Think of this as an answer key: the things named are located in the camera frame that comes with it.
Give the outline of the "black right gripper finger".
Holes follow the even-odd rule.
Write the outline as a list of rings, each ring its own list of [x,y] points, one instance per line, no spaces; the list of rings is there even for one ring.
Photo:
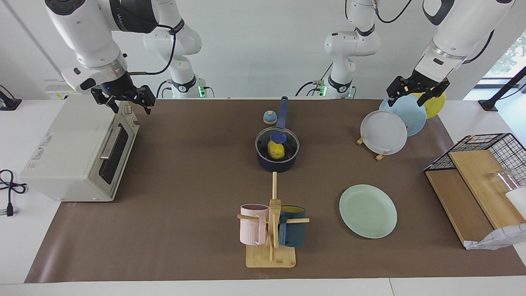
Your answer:
[[[119,112],[120,109],[115,103],[115,96],[106,97],[102,90],[91,90],[91,94],[98,105],[105,105],[111,108],[114,113]]]
[[[152,112],[152,107],[155,105],[156,97],[149,86],[141,86],[136,88],[136,104],[143,107],[147,115]]]

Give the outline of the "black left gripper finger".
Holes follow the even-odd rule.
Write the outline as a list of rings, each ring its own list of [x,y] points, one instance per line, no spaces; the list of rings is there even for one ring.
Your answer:
[[[434,86],[432,88],[426,88],[425,91],[422,93],[422,95],[417,100],[418,106],[423,106],[424,103],[426,103],[429,99],[432,99],[434,97],[439,97],[440,95],[445,92],[447,87],[449,86],[449,82],[441,82],[437,86]]]
[[[387,87],[386,91],[388,94],[388,105],[392,107],[397,99],[402,96],[411,94],[409,90],[410,79],[405,79],[402,76],[397,76],[393,82]]]

